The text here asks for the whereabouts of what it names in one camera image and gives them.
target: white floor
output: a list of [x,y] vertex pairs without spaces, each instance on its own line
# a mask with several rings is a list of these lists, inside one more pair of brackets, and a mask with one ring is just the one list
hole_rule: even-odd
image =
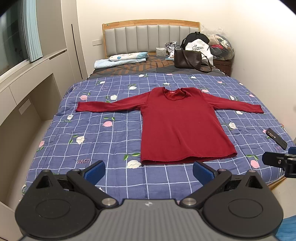
[[287,178],[272,192],[284,210],[284,218],[296,215],[296,178]]
[[[25,184],[27,173],[36,153],[36,150],[39,146],[40,141],[43,139],[43,136],[48,129],[52,120],[44,121],[35,135],[32,144],[28,148],[27,153],[24,155],[21,165],[15,176],[15,181],[11,184],[9,195],[7,197],[7,206],[15,210],[16,206],[19,203],[19,200],[22,198],[21,189]],[[278,187],[273,191],[273,194],[279,201],[280,205],[284,210],[284,218],[296,215],[296,179],[287,178],[282,182]]]
[[50,123],[52,120],[46,120],[44,121],[38,132],[35,134],[35,137],[28,148],[26,154],[23,156],[19,169],[15,173],[15,180],[10,186],[10,190],[8,192],[7,198],[6,198],[6,204],[11,209],[15,210],[17,207],[20,199],[22,198],[22,186],[26,182],[28,170],[30,168],[30,165],[33,161],[33,158],[35,156],[36,150],[42,141],[45,132],[47,131],[48,127],[50,126]]

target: wooden nightstand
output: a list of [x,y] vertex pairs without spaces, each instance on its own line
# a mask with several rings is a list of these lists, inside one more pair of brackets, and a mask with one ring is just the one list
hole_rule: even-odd
[[233,58],[231,60],[216,60],[216,59],[214,59],[213,64],[217,69],[221,70],[223,73],[225,73],[227,76],[230,77],[232,61],[233,61]]

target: shirt hem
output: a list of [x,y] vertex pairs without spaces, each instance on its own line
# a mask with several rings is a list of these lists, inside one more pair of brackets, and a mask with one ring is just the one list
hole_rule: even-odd
[[218,156],[198,156],[198,155],[187,155],[176,160],[153,160],[153,158],[143,158],[141,163],[144,165],[155,165],[155,164],[184,164],[184,163],[193,163],[195,161],[211,161],[216,159],[225,159],[231,158],[237,155],[237,152],[231,152],[230,154],[226,155],[218,155]]

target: brown leather handbag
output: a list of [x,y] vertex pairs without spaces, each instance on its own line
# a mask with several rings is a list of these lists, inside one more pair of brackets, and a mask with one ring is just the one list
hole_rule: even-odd
[[199,51],[177,49],[174,51],[174,64],[176,68],[180,69],[196,69],[198,71],[209,73],[212,71],[212,66],[207,58],[209,66],[203,66],[202,55],[207,58],[203,53]]

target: shirt sleeve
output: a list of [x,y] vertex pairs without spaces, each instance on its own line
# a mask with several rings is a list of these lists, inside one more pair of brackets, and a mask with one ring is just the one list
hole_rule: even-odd
[[141,106],[147,101],[149,94],[150,92],[146,92],[113,103],[99,101],[78,102],[76,111],[113,112],[121,110],[140,110]]
[[213,106],[215,110],[240,110],[250,113],[264,113],[261,106],[258,104],[249,104],[241,101],[229,100],[206,93],[201,94],[206,102]]

